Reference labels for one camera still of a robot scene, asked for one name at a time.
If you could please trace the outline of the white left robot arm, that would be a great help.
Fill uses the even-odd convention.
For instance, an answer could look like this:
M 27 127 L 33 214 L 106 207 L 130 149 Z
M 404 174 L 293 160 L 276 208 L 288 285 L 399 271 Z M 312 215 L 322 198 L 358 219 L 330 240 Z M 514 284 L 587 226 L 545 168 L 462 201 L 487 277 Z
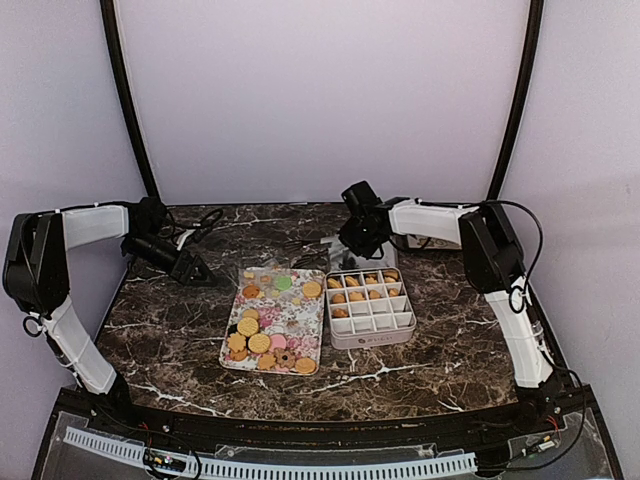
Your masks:
M 15 216 L 2 273 L 6 294 L 45 336 L 61 365 L 89 393 L 110 395 L 126 384 L 102 356 L 79 319 L 71 299 L 67 254 L 105 240 L 121 242 L 121 252 L 154 265 L 184 286 L 212 287 L 204 260 L 161 235 L 170 223 L 157 198 L 110 202 Z

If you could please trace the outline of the large embossed round biscuit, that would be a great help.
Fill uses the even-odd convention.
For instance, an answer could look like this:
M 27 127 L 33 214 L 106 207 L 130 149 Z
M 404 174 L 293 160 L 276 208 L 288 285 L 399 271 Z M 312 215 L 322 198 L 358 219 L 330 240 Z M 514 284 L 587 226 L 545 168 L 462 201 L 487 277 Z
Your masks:
M 243 317 L 237 324 L 237 332 L 245 337 L 251 337 L 259 331 L 259 321 L 252 317 Z

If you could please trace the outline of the metal tongs white handle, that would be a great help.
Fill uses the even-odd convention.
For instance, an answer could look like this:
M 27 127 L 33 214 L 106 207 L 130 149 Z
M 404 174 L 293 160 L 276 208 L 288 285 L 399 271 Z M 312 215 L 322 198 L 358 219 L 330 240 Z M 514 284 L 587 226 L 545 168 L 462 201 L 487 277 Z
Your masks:
M 343 269 L 349 264 L 350 251 L 337 236 L 287 240 L 283 249 L 293 258 L 292 268 L 325 265 L 330 269 Z

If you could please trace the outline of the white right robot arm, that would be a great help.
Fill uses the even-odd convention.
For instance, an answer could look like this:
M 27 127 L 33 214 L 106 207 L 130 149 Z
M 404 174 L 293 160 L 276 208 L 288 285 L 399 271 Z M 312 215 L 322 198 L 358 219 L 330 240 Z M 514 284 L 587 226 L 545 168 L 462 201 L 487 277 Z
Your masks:
M 512 201 L 476 203 L 428 202 L 419 198 L 381 200 L 368 182 L 351 185 L 341 194 L 350 218 L 338 238 L 348 250 L 372 259 L 394 236 L 421 236 L 461 247 L 468 283 L 492 308 L 508 347 L 515 383 L 537 389 L 551 377 L 553 367 L 530 294 L 532 267 L 504 211 L 517 208 L 541 227 L 526 207 Z

